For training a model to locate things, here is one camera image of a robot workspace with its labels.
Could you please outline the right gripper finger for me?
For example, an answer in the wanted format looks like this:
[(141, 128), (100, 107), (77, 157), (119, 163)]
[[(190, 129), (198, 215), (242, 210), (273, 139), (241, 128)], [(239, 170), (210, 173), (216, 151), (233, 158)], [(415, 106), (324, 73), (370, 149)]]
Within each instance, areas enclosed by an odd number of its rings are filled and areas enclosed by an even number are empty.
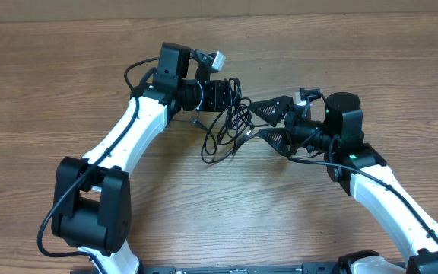
[(292, 154), (286, 129), (260, 129), (258, 136), (265, 140), (279, 155), (288, 157)]
[(276, 127), (293, 104), (293, 98), (284, 95), (269, 100), (252, 102), (249, 105), (249, 110), (270, 126)]

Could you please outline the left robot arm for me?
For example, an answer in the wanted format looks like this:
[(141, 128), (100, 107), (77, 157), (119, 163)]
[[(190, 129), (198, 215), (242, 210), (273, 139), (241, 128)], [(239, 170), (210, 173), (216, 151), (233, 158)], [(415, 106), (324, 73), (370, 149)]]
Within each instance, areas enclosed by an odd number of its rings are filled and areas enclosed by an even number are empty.
[(64, 255), (87, 257), (95, 273), (140, 272), (140, 260), (127, 242), (132, 171), (178, 112), (221, 112), (233, 103), (227, 81), (210, 79), (224, 65), (222, 52), (163, 43), (154, 60), (157, 65), (129, 85), (128, 107), (99, 145), (81, 158), (63, 158), (57, 167), (53, 205), (37, 235), (44, 256), (57, 256), (43, 246), (50, 227), (75, 247)]

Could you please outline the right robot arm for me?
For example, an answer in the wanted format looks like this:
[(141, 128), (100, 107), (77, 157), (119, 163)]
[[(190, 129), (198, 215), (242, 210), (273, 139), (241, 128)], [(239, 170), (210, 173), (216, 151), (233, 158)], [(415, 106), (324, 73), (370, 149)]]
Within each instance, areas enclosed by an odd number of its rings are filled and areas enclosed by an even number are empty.
[(338, 258), (334, 273), (438, 273), (438, 223), (404, 190), (386, 160), (364, 140), (363, 111), (356, 94), (324, 96), (301, 90), (300, 100), (280, 96), (249, 110), (269, 128), (258, 131), (279, 155), (324, 166), (330, 179), (366, 208), (395, 244), (399, 266), (373, 250)]

